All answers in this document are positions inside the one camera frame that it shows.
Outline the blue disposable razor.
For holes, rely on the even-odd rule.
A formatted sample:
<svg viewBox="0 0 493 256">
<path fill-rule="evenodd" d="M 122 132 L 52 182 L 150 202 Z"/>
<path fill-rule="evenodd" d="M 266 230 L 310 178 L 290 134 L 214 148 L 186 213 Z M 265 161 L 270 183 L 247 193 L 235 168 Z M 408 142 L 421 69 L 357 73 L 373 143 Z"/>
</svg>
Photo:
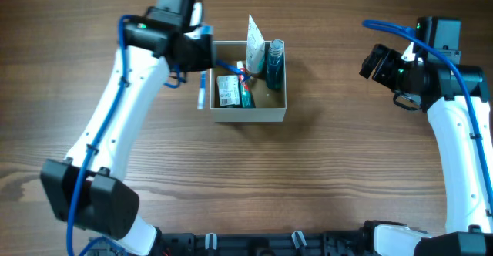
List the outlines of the blue disposable razor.
<svg viewBox="0 0 493 256">
<path fill-rule="evenodd" d="M 243 78 L 240 80 L 241 82 L 246 82 L 250 77 L 251 75 L 248 75 L 245 71 L 242 71 L 241 69 L 235 67 L 235 66 L 232 66 L 230 65 L 229 63 L 221 60 L 221 59 L 216 59 L 215 61 L 215 65 L 216 66 L 219 66 L 219 67 L 222 67 L 238 76 L 242 76 Z"/>
</svg>

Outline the blue Listerine mouthwash bottle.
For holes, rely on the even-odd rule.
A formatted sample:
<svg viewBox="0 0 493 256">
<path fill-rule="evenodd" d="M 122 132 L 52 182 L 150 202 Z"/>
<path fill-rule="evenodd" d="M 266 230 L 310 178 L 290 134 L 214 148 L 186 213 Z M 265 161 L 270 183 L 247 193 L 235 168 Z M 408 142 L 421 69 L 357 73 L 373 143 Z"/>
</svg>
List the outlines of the blue Listerine mouthwash bottle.
<svg viewBox="0 0 493 256">
<path fill-rule="evenodd" d="M 275 39 L 270 43 L 266 64 L 266 84 L 269 89 L 281 89 L 283 79 L 283 52 L 284 47 L 281 39 Z"/>
</svg>

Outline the blue white toothbrush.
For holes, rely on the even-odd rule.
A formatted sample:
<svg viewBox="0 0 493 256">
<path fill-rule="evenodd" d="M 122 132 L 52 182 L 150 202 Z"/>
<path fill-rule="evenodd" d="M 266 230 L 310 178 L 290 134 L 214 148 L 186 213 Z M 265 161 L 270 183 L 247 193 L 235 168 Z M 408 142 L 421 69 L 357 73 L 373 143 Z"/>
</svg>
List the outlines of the blue white toothbrush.
<svg viewBox="0 0 493 256">
<path fill-rule="evenodd" d="M 204 70 L 200 73 L 200 90 L 199 90 L 198 99 L 197 99 L 197 109 L 198 110 L 204 109 L 204 103 L 205 103 L 205 99 L 206 99 L 206 76 L 207 76 L 206 70 Z"/>
</svg>

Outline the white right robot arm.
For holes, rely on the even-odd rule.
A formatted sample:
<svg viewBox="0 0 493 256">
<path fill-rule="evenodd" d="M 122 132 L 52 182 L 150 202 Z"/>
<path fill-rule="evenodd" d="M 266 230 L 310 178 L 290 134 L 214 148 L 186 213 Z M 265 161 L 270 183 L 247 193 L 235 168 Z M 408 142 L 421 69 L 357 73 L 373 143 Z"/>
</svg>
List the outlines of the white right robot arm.
<svg viewBox="0 0 493 256">
<path fill-rule="evenodd" d="M 490 92 L 478 66 L 460 63 L 459 19 L 423 16 L 413 27 L 380 20 L 363 26 L 409 41 L 400 53 L 376 44 L 360 75 L 387 87 L 396 106 L 428 117 L 441 158 L 447 198 L 445 233 L 367 221 L 355 251 L 377 255 L 492 253 Z"/>
</svg>

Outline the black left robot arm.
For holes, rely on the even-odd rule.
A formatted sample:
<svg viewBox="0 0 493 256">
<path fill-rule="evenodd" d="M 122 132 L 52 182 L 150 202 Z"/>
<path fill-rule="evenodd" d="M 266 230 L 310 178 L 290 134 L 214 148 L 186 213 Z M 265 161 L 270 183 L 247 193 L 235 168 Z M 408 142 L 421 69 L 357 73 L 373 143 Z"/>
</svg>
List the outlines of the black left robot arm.
<svg viewBox="0 0 493 256">
<path fill-rule="evenodd" d="M 123 15 L 112 75 L 89 123 L 62 160 L 47 160 L 40 180 L 55 217 L 94 231 L 126 254 L 166 255 L 161 230 L 139 216 L 139 196 L 124 180 L 146 114 L 169 79 L 212 68 L 213 31 L 203 0 L 157 0 L 143 15 Z"/>
</svg>

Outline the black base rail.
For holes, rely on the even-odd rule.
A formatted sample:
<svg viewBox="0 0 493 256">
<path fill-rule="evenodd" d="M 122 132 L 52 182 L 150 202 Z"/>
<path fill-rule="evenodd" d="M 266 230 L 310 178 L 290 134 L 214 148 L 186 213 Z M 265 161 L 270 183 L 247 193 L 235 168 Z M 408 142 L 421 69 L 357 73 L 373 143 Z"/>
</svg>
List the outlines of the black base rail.
<svg viewBox="0 0 493 256">
<path fill-rule="evenodd" d="M 325 231 L 290 234 L 162 234 L 159 255 L 248 256 L 248 255 L 375 255 L 369 234 L 355 231 Z"/>
</svg>

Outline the Colgate toothpaste tube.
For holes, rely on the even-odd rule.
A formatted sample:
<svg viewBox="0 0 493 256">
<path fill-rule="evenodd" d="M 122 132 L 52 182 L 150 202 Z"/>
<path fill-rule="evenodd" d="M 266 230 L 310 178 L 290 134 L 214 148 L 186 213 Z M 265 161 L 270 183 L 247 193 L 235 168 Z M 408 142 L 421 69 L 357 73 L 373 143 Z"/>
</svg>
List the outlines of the Colgate toothpaste tube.
<svg viewBox="0 0 493 256">
<path fill-rule="evenodd" d="M 253 96 L 251 94 L 250 87 L 248 84 L 248 80 L 250 79 L 250 76 L 247 74 L 246 68 L 242 61 L 238 61 L 236 63 L 236 67 L 238 68 L 239 71 L 241 71 L 241 74 L 239 75 L 239 81 L 240 81 L 240 96 L 241 96 L 242 107 L 254 108 L 255 106 L 254 106 Z"/>
</svg>

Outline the white cardboard box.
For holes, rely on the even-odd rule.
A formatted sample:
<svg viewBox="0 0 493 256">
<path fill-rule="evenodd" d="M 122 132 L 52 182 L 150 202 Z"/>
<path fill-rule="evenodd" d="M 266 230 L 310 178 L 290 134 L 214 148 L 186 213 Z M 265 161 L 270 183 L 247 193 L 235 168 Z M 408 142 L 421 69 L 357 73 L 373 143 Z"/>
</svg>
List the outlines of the white cardboard box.
<svg viewBox="0 0 493 256">
<path fill-rule="evenodd" d="M 247 41 L 215 41 L 216 57 L 236 67 L 238 61 L 246 59 Z M 287 111 L 287 71 L 286 53 L 283 53 L 281 65 L 282 80 L 280 90 L 267 87 L 264 77 L 252 76 L 247 80 L 253 98 L 254 108 L 227 108 L 220 106 L 219 89 L 216 83 L 218 76 L 233 75 L 223 67 L 210 69 L 208 78 L 209 110 L 217 123 L 269 123 L 283 122 Z"/>
</svg>

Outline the white green soap packet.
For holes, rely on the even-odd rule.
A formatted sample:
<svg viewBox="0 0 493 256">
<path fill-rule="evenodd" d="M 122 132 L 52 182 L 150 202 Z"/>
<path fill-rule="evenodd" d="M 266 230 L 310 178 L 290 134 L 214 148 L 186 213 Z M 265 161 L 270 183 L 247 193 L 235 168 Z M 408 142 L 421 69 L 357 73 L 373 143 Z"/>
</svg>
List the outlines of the white green soap packet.
<svg viewBox="0 0 493 256">
<path fill-rule="evenodd" d="M 241 106 L 240 81 L 238 76 L 218 76 L 216 78 L 220 107 Z"/>
</svg>

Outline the white lotion tube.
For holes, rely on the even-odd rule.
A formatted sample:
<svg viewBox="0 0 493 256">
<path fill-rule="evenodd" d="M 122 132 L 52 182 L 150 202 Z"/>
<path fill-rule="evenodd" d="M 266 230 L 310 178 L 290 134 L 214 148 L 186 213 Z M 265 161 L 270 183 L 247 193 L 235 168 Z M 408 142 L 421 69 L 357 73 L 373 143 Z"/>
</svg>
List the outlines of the white lotion tube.
<svg viewBox="0 0 493 256">
<path fill-rule="evenodd" d="M 262 73 L 265 61 L 265 40 L 257 24 L 249 15 L 247 44 L 246 44 L 246 69 L 257 76 Z"/>
</svg>

